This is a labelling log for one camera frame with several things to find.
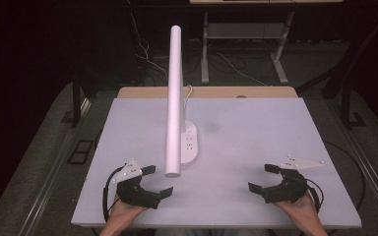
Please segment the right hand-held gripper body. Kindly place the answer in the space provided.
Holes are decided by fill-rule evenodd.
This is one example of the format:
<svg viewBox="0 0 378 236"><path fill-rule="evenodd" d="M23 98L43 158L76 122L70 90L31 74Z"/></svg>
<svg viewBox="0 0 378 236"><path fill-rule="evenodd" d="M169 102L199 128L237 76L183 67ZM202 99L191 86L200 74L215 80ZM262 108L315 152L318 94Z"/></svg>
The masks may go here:
<svg viewBox="0 0 378 236"><path fill-rule="evenodd" d="M279 174L283 177L282 182L277 186L263 188L261 196L267 204L277 202L294 203L309 191L314 203L321 204L325 200L322 189L315 182L312 182L320 191L320 194L317 194L316 190L309 186L310 180L305 178L300 173L300 170L321 167L324 164L323 160L289 155L280 164L274 164L281 169Z"/></svg>

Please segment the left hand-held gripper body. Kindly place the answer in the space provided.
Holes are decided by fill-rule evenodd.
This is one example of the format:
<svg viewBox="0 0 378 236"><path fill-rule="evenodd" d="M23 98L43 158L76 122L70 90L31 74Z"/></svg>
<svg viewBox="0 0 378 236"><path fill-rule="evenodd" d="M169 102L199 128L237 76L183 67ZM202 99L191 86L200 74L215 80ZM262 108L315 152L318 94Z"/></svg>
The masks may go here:
<svg viewBox="0 0 378 236"><path fill-rule="evenodd" d="M128 205L157 208L160 203L159 193L145 190L141 186L142 168L135 159L131 159L113 175L112 184L116 185L119 199Z"/></svg>

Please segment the white desk lamp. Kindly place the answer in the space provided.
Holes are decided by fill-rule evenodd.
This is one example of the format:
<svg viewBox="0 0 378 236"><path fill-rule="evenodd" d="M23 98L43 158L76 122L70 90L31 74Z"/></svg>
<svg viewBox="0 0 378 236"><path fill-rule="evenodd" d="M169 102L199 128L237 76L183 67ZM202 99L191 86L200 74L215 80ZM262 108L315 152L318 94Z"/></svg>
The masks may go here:
<svg viewBox="0 0 378 236"><path fill-rule="evenodd" d="M194 123L185 119L185 101L181 27L170 29L169 68L166 117L166 155L164 175L169 178L181 176L181 167L189 166L198 155L198 132Z"/></svg>

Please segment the person's left hand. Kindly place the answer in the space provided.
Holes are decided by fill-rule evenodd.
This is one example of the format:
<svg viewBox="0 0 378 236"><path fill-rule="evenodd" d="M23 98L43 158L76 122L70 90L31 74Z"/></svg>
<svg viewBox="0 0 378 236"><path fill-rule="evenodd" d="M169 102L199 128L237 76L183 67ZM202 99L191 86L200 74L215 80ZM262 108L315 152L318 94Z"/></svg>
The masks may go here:
<svg viewBox="0 0 378 236"><path fill-rule="evenodd" d="M124 230L145 210L147 210L146 207L125 204L118 196L115 196L107 225Z"/></svg>

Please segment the person's right hand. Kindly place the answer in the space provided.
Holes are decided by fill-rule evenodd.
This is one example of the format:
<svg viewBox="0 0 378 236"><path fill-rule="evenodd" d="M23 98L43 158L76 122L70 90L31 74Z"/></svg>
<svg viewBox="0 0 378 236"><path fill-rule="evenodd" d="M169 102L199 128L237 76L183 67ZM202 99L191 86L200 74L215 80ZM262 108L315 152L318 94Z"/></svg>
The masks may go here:
<svg viewBox="0 0 378 236"><path fill-rule="evenodd" d="M303 231L320 224L313 199L308 193L294 203L277 202L275 206L279 207Z"/></svg>

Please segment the white table cover board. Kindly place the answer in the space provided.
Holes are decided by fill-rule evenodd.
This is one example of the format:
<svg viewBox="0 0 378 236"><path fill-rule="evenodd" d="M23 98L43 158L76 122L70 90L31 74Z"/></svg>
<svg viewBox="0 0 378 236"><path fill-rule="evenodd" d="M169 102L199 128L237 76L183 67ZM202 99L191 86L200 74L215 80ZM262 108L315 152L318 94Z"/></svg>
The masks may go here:
<svg viewBox="0 0 378 236"><path fill-rule="evenodd" d="M158 208L134 221L137 228L289 228L289 219L248 186L278 185L281 176L266 172L264 166L281 164L291 156L320 163L301 173L323 190L325 201L319 212L323 225L330 229L360 226L360 217L302 99L190 99L186 118L197 127L199 152L178 178L164 175L166 113L163 98L113 101L72 223L103 225L105 182L114 169L135 159L141 166L157 169L143 178L144 189L173 190Z"/></svg>

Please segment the black metal stand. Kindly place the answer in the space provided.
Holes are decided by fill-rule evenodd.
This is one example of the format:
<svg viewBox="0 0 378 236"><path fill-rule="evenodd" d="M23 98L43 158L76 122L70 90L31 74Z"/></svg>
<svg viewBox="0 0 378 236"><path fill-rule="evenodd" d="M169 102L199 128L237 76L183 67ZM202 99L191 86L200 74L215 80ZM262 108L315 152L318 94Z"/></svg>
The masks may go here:
<svg viewBox="0 0 378 236"><path fill-rule="evenodd" d="M73 122L72 127L75 128L81 119L81 87L80 78L75 74L72 78L73 92Z"/></svg>
<svg viewBox="0 0 378 236"><path fill-rule="evenodd" d="M350 111L353 91L362 95L378 113L378 13L355 18L353 26L354 37L340 62L295 89L303 93L325 82L322 95L328 99L342 97L340 117L350 129L363 124L362 119Z"/></svg>

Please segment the black floor frame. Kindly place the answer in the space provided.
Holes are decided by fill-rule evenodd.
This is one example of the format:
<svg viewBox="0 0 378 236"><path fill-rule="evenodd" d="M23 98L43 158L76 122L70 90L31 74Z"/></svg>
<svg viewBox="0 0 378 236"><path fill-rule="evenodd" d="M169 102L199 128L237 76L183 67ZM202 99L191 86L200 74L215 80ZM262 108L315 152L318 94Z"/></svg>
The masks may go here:
<svg viewBox="0 0 378 236"><path fill-rule="evenodd" d="M67 162L69 164L85 164L90 155L93 143L93 140L78 140Z"/></svg>

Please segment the aluminium floor rail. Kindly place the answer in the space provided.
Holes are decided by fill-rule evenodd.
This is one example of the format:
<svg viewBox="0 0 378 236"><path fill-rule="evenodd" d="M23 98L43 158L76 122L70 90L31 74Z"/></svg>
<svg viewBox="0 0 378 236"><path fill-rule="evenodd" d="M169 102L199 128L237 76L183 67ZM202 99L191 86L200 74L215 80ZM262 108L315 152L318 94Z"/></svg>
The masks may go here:
<svg viewBox="0 0 378 236"><path fill-rule="evenodd" d="M328 101L330 113L346 138L345 145L356 159L366 183L366 196L359 207L362 218L362 234L378 236L378 118L364 101L358 100L351 106L353 121L360 116L361 126L350 129L340 119L340 108L334 101Z"/></svg>
<svg viewBox="0 0 378 236"><path fill-rule="evenodd" d="M28 213L22 221L18 236L32 236L51 198L59 171L77 136L74 112L86 116L91 106L87 98L79 103L66 104L55 100L29 147L24 165L24 179L34 189Z"/></svg>

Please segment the grey metal desk frame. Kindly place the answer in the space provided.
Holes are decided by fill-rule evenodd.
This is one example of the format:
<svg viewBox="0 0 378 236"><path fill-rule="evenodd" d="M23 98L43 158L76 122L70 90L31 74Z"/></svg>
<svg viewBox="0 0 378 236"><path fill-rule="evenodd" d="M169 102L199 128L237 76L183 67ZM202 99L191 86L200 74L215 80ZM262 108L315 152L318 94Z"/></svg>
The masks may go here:
<svg viewBox="0 0 378 236"><path fill-rule="evenodd" d="M284 45L294 17L291 11L283 22L277 23L216 23L210 20L208 12L204 14L201 82L207 85L210 82L208 41L210 39L276 39L278 47L270 54L273 67L282 85L288 84L287 76L281 62Z"/></svg>

